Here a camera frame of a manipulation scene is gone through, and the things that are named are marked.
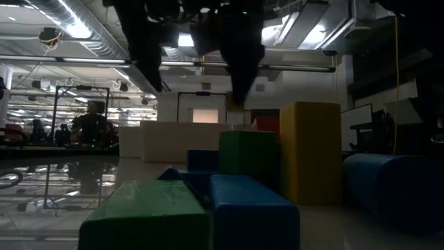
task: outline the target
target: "yellow foam block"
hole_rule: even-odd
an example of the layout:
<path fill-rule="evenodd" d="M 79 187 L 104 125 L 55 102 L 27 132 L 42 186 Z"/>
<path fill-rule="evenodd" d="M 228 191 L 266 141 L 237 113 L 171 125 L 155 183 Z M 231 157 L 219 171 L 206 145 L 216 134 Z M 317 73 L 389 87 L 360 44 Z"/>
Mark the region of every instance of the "yellow foam block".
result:
<path fill-rule="evenodd" d="M 297 102 L 280 112 L 281 188 L 294 203 L 338 204 L 341 181 L 341 108 Z"/>

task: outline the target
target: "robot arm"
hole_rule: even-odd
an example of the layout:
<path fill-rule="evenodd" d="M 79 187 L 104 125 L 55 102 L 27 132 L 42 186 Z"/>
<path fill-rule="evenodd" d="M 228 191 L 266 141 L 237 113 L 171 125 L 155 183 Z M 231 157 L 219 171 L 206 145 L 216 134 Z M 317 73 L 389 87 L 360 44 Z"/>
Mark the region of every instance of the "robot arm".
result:
<path fill-rule="evenodd" d="M 233 99 L 243 104 L 264 57 L 261 45 L 263 1 L 228 0 L 104 0 L 114 6 L 135 66 L 158 91 L 161 46 L 176 47 L 179 24 L 189 24 L 200 56 L 219 50 L 231 75 Z M 208 8 L 208 13 L 200 13 Z"/>

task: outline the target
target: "ductwork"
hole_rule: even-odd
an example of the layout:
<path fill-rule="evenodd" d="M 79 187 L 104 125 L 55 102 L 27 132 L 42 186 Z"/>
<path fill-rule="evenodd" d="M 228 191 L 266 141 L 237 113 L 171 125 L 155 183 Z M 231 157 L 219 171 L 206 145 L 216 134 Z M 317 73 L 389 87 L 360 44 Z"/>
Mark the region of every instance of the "ductwork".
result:
<path fill-rule="evenodd" d="M 99 58 L 128 59 L 128 53 L 79 0 L 26 0 L 73 38 L 90 38 L 100 42 L 81 42 Z M 116 69 L 128 76 L 141 91 L 156 93 L 144 75 L 134 66 Z"/>

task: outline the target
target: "white foam block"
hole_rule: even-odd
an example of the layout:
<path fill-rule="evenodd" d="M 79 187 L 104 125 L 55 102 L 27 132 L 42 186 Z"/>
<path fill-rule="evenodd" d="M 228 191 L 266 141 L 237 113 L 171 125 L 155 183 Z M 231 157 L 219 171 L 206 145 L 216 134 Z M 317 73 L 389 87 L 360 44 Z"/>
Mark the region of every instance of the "white foam block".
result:
<path fill-rule="evenodd" d="M 185 163 L 188 149 L 219 149 L 219 134 L 229 124 L 141 122 L 145 163 Z"/>

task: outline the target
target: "whiteboard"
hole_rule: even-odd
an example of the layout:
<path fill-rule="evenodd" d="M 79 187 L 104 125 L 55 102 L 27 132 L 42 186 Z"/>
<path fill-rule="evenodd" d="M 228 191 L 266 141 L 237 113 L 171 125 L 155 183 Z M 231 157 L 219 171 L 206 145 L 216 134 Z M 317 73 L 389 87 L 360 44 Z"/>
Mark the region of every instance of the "whiteboard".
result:
<path fill-rule="evenodd" d="M 368 104 L 341 113 L 341 141 L 342 151 L 351 151 L 349 143 L 357 143 L 356 130 L 350 126 L 372 122 L 372 105 Z"/>

